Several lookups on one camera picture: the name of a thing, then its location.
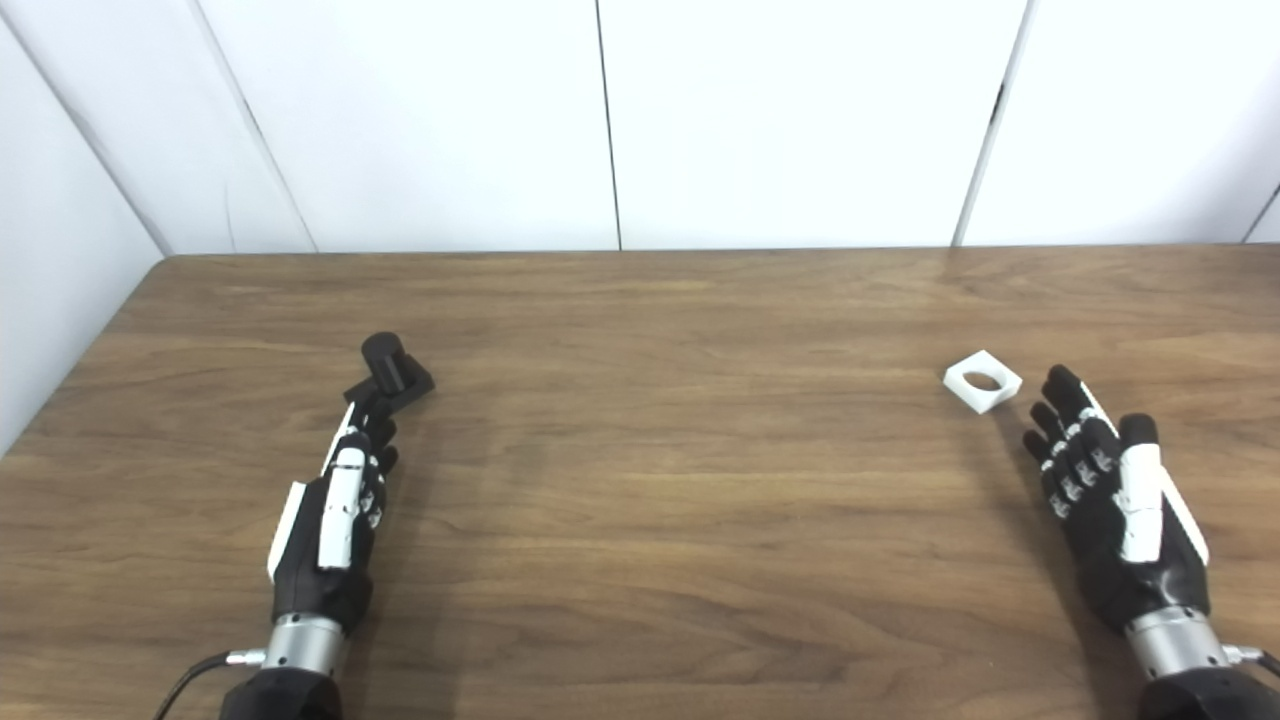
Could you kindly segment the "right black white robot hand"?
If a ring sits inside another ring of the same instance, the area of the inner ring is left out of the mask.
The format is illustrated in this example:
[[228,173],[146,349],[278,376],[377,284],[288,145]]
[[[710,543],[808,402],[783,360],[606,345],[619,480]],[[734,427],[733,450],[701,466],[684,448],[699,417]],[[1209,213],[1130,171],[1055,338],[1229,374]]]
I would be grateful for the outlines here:
[[1085,606],[1114,632],[1165,609],[1210,614],[1208,546],[1165,466],[1156,420],[1112,419],[1062,364],[1041,393],[1023,445]]

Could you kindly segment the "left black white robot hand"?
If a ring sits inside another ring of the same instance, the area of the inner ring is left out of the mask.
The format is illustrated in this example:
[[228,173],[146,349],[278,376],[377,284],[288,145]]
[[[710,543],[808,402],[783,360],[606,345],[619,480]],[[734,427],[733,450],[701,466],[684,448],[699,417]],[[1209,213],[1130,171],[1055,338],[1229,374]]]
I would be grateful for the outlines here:
[[271,619],[324,618],[349,634],[372,601],[370,559],[398,454],[390,405],[349,402],[321,471],[291,486],[268,553]]

